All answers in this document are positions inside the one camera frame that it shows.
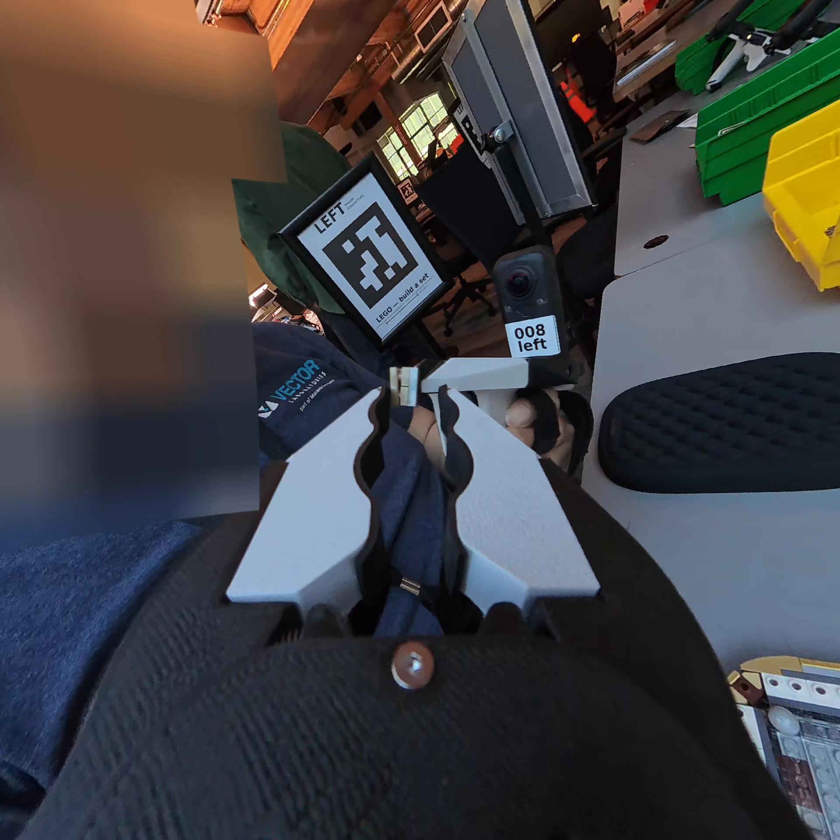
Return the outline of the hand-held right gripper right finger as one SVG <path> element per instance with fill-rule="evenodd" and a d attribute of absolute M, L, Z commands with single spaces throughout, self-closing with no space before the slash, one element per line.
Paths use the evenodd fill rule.
<path fill-rule="evenodd" d="M 511 604 L 593 597 L 601 585 L 538 455 L 462 392 L 438 391 L 445 467 L 454 483 L 455 560 L 446 585 L 486 616 Z"/>

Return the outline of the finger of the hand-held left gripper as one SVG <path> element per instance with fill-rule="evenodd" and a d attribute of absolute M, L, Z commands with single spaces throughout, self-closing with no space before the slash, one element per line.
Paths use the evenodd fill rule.
<path fill-rule="evenodd" d="M 529 360 L 520 358 L 451 358 L 420 378 L 420 392 L 442 386 L 459 392 L 515 391 L 529 384 Z"/>

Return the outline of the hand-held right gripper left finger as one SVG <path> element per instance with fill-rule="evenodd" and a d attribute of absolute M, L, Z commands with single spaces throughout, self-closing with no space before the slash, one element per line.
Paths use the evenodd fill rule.
<path fill-rule="evenodd" d="M 348 616 L 388 595 L 391 563 L 373 484 L 392 397 L 364 395 L 282 465 L 280 478 L 226 590 L 233 603 L 329 606 Z"/>

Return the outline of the partly built lego model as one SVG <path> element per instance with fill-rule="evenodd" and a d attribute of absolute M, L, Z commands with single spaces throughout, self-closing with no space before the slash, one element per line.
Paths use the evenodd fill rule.
<path fill-rule="evenodd" d="M 742 724 L 813 838 L 839 838 L 839 664 L 754 658 L 728 675 Z"/>

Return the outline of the person's left hand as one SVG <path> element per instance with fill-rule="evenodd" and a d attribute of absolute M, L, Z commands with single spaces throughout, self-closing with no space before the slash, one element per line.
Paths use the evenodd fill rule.
<path fill-rule="evenodd" d="M 504 420 L 508 432 L 575 480 L 580 478 L 593 423 L 592 410 L 583 395 L 548 387 L 517 391 Z M 407 431 L 443 475 L 445 450 L 435 414 L 424 406 L 415 406 Z"/>

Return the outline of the black mesh office chair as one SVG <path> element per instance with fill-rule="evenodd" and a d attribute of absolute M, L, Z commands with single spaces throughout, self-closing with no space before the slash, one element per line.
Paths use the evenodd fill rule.
<path fill-rule="evenodd" d="M 623 147 L 618 132 L 606 139 L 611 142 L 596 143 L 584 153 L 587 163 L 603 162 L 596 166 L 596 211 L 556 254 L 572 333 L 590 356 L 595 355 L 602 294 L 616 278 L 617 197 Z M 499 258 L 534 244 L 529 230 L 515 221 L 496 177 L 469 146 L 416 190 L 488 272 Z"/>

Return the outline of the framed marker sign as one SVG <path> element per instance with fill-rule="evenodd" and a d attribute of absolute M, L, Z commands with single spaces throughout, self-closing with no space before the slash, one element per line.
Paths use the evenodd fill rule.
<path fill-rule="evenodd" d="M 278 236 L 378 350 L 425 317 L 454 285 L 372 154 Z"/>

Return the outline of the arched window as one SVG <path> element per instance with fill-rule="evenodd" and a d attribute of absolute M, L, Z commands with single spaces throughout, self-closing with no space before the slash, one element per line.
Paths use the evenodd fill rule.
<path fill-rule="evenodd" d="M 448 115 L 445 101 L 440 93 L 433 92 L 414 104 L 400 118 L 402 131 L 393 127 L 377 141 L 382 158 L 397 182 L 418 174 L 421 166 L 404 144 L 407 137 L 420 161 L 425 161 L 428 149 L 434 146 L 436 161 L 447 161 L 457 152 L 463 138 Z"/>

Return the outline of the grey panel on stand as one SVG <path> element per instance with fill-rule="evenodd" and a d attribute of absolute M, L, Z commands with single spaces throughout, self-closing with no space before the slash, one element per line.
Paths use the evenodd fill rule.
<path fill-rule="evenodd" d="M 498 128 L 507 132 L 503 145 L 541 219 L 595 205 L 592 178 L 540 54 L 526 3 L 468 2 L 442 61 L 464 107 L 468 137 L 518 223 L 527 220 L 517 194 L 498 158 L 481 146 Z"/>

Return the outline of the brown wallet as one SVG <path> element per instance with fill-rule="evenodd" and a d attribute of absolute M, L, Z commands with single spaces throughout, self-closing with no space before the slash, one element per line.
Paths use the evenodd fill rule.
<path fill-rule="evenodd" d="M 689 109 L 668 110 L 630 134 L 628 139 L 636 144 L 649 144 L 657 137 L 679 126 L 690 115 L 691 111 Z"/>

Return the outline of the black padded mat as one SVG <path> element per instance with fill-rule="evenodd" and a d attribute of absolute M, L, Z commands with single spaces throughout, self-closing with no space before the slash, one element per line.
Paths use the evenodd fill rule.
<path fill-rule="evenodd" d="M 775 355 L 630 388 L 606 407 L 612 483 L 661 495 L 839 488 L 839 355 Z"/>

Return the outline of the dark green jacket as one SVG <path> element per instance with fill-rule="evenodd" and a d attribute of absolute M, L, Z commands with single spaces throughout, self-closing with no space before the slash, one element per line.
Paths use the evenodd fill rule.
<path fill-rule="evenodd" d="M 266 278 L 287 298 L 313 310 L 344 315 L 340 304 L 279 236 L 351 169 L 320 134 L 305 125 L 280 123 L 287 180 L 232 181 L 240 236 Z"/>

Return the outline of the large green plastic bin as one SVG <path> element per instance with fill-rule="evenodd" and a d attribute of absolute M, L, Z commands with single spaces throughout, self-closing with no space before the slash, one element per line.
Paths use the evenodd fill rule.
<path fill-rule="evenodd" d="M 696 167 L 705 198 L 759 193 L 773 136 L 839 95 L 839 32 L 785 58 L 699 111 Z"/>

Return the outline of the small green plastic bin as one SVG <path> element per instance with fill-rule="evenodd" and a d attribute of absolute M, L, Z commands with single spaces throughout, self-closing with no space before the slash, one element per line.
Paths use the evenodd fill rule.
<path fill-rule="evenodd" d="M 675 80 L 682 91 L 697 95 L 735 46 L 729 37 L 732 23 L 776 31 L 803 5 L 803 1 L 737 2 L 702 37 L 682 49 L 675 61 Z"/>

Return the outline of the yellow plastic bin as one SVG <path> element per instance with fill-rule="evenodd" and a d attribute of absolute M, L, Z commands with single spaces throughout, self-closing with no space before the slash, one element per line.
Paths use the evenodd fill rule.
<path fill-rule="evenodd" d="M 839 101 L 773 136 L 762 195 L 777 237 L 815 288 L 839 288 Z"/>

